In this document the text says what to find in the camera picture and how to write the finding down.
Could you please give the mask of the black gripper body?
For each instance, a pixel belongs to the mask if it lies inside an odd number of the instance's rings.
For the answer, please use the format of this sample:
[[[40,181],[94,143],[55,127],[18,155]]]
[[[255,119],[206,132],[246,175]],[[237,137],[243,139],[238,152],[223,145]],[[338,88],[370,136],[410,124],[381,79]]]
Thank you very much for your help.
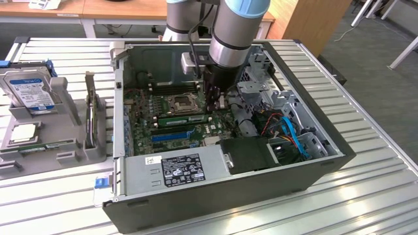
[[[227,68],[218,64],[207,65],[205,71],[205,88],[209,91],[211,88],[218,88],[221,91],[227,91],[237,83],[237,78],[242,71],[242,66]]]

